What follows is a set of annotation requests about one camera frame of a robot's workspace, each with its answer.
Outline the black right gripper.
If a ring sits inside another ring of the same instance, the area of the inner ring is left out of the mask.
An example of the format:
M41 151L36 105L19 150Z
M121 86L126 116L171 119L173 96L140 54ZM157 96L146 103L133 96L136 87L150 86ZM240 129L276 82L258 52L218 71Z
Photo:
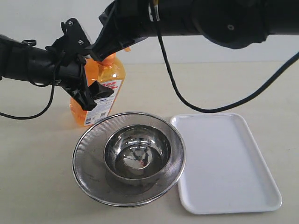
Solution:
M148 0L114 0L99 16L103 28L94 44L85 47L95 61L154 36Z

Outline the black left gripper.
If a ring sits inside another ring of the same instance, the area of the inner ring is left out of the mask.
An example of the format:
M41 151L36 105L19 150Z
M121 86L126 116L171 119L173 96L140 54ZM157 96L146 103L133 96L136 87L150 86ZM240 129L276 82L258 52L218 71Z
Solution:
M94 81L89 87L85 75L86 59L77 56L69 65L60 65L56 76L57 86L62 87L84 111L92 111L96 103L93 99L107 98L114 90Z

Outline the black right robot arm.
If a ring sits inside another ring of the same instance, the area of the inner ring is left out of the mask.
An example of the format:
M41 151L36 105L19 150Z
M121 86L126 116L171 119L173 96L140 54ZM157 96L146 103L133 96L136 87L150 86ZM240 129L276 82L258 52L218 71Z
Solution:
M87 50L93 59L148 37L201 35L229 48L299 33L296 0L115 0L99 16L102 30Z

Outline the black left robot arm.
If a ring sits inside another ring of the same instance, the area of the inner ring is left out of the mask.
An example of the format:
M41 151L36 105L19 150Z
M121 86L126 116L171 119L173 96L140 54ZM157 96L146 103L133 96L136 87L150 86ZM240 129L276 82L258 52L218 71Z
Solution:
M88 85L85 58L68 54L58 42L46 49L35 47L35 40L15 41L0 37L0 76L27 81L32 84L50 84L62 87L84 111L91 111L96 100L111 96L111 88L94 81Z

